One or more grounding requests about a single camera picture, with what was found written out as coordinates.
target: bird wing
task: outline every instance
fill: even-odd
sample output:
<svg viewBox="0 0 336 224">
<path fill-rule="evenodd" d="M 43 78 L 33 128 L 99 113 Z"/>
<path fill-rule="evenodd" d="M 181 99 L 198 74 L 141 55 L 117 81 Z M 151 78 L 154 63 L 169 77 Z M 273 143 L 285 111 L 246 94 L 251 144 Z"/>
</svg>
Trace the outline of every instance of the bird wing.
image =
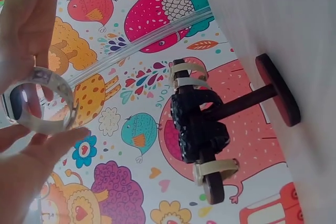
<svg viewBox="0 0 336 224">
<path fill-rule="evenodd" d="M 140 134 L 137 136 L 132 137 L 134 145 L 136 147 L 145 147 L 146 146 L 146 138 L 144 134 Z"/>
<path fill-rule="evenodd" d="M 195 11 L 191 0 L 163 0 L 162 4 L 164 13 L 170 21 L 177 20 Z"/>
<path fill-rule="evenodd" d="M 103 19 L 103 13 L 98 9 L 93 9 L 87 15 L 85 15 L 90 21 L 100 21 Z"/>
</svg>

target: yellow flower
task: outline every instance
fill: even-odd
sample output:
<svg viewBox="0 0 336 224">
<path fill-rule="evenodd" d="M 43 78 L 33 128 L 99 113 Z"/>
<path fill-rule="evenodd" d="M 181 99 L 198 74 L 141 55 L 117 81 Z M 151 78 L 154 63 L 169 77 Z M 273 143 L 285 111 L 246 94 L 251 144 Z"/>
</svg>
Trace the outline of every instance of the yellow flower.
<svg viewBox="0 0 336 224">
<path fill-rule="evenodd" d="M 151 218 L 156 224 L 189 224 L 191 212 L 187 208 L 180 209 L 181 204 L 173 201 L 160 202 L 159 209 L 151 211 Z"/>
</svg>

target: blue flower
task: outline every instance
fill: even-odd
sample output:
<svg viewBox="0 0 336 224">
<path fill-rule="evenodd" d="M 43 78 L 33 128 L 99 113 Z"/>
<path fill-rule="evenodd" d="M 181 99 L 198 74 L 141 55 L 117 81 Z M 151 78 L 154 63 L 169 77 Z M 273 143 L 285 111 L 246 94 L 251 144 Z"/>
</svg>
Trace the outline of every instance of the blue flower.
<svg viewBox="0 0 336 224">
<path fill-rule="evenodd" d="M 97 143 L 96 136 L 87 136 L 82 141 L 75 144 L 75 150 L 72 153 L 72 158 L 76 160 L 77 168 L 82 168 L 83 165 L 90 166 L 92 158 L 97 154 L 97 148 L 95 147 Z"/>
</svg>

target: orange leaf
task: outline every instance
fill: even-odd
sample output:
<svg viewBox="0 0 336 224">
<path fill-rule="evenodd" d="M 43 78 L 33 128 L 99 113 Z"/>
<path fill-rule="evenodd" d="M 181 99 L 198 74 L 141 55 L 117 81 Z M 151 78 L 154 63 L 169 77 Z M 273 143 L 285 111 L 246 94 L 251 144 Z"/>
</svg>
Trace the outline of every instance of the orange leaf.
<svg viewBox="0 0 336 224">
<path fill-rule="evenodd" d="M 119 67 L 121 67 L 122 65 L 124 65 L 125 61 L 126 61 L 126 58 L 122 59 L 121 61 L 119 61 Z"/>
<path fill-rule="evenodd" d="M 218 45 L 218 42 L 213 40 L 201 40 L 196 43 L 191 44 L 187 49 L 191 50 L 205 50 Z"/>
<path fill-rule="evenodd" d="M 107 34 L 107 36 L 108 36 L 109 38 L 116 38 L 118 35 L 115 35 L 115 34 Z"/>
</svg>

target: dark wooden stand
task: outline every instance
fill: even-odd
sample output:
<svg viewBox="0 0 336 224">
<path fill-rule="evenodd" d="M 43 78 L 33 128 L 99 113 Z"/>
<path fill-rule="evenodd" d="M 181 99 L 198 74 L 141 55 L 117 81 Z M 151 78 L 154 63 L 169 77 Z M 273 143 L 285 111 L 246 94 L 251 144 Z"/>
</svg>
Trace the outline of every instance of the dark wooden stand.
<svg viewBox="0 0 336 224">
<path fill-rule="evenodd" d="M 174 64 L 184 63 L 183 59 L 174 60 Z M 263 101 L 273 98 L 284 122 L 292 127 L 301 121 L 299 107 L 283 80 L 281 74 L 267 56 L 262 54 L 256 58 L 257 69 L 263 79 L 265 86 L 252 91 L 236 100 L 223 104 L 215 111 L 207 113 L 202 116 L 200 108 L 192 111 L 190 116 L 191 125 L 203 117 L 204 120 L 219 121 L 230 115 L 236 114 L 253 105 L 259 104 Z M 177 78 L 189 77 L 188 71 L 180 71 L 175 74 Z M 192 86 L 184 86 L 178 89 L 179 93 L 190 92 L 193 90 Z M 200 150 L 200 163 L 207 163 L 216 160 L 215 153 L 211 149 Z M 224 187 L 220 173 L 213 173 L 206 175 L 203 182 L 204 191 L 209 204 L 217 204 L 224 201 Z"/>
</svg>

